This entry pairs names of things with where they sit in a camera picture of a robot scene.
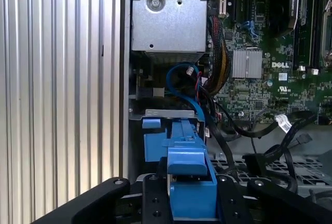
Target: wire bundle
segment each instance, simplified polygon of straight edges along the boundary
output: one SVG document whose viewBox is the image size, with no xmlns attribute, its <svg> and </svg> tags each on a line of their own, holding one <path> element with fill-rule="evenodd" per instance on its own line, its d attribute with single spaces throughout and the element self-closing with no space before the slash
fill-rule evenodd
<svg viewBox="0 0 332 224">
<path fill-rule="evenodd" d="M 213 42 L 212 73 L 204 87 L 210 95 L 216 95 L 225 85 L 230 73 L 230 59 L 223 34 L 223 23 L 216 16 L 210 16 L 208 29 Z"/>
<path fill-rule="evenodd" d="M 196 101 L 198 102 L 199 105 L 201 105 L 201 103 L 199 102 L 199 87 L 202 84 L 202 82 L 201 82 L 201 76 L 202 76 L 202 72 L 199 71 L 199 73 L 197 75 L 196 85 L 195 85 Z"/>
</svg>

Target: heatsink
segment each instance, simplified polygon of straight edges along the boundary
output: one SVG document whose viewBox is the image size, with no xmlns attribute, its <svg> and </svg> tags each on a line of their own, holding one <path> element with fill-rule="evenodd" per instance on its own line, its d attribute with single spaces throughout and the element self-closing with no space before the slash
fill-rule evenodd
<svg viewBox="0 0 332 224">
<path fill-rule="evenodd" d="M 262 76 L 263 52 L 261 50 L 234 50 L 232 78 L 260 79 Z"/>
</svg>

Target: hole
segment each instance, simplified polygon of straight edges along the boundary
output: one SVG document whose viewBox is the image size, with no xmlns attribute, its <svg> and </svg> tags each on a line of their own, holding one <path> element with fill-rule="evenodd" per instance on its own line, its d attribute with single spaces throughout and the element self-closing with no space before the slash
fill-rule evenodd
<svg viewBox="0 0 332 224">
<path fill-rule="evenodd" d="M 240 219 L 240 214 L 238 212 L 234 212 L 233 213 L 233 216 L 236 218 L 236 219 Z"/>
<path fill-rule="evenodd" d="M 160 211 L 155 211 L 155 212 L 153 213 L 153 215 L 154 215 L 155 217 L 160 217 L 160 216 L 161 216 L 161 212 L 160 212 Z"/>
<path fill-rule="evenodd" d="M 158 179 L 158 177 L 157 177 L 157 176 L 155 176 L 155 175 L 153 175 L 153 176 L 151 176 L 149 179 L 150 179 L 150 180 L 157 180 L 157 179 Z"/>
<path fill-rule="evenodd" d="M 309 180 L 303 180 L 303 184 L 305 184 L 305 185 L 313 185 Z"/>
</svg>

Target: dell logo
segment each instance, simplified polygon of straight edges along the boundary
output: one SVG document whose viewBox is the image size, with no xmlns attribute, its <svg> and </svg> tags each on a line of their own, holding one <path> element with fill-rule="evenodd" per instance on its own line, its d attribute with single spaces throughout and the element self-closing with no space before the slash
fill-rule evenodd
<svg viewBox="0 0 332 224">
<path fill-rule="evenodd" d="M 289 65 L 287 62 L 272 62 L 272 67 L 289 68 Z"/>
</svg>

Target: circuit chip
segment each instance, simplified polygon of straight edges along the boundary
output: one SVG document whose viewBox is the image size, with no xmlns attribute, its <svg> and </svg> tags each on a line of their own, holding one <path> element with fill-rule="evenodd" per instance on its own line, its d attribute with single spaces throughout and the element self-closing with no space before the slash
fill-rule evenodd
<svg viewBox="0 0 332 224">
<path fill-rule="evenodd" d="M 225 40 L 233 40 L 233 32 L 225 32 Z"/>
<path fill-rule="evenodd" d="M 263 108 L 263 102 L 262 101 L 256 101 L 255 102 L 255 109 L 256 110 L 262 110 Z"/>
</svg>

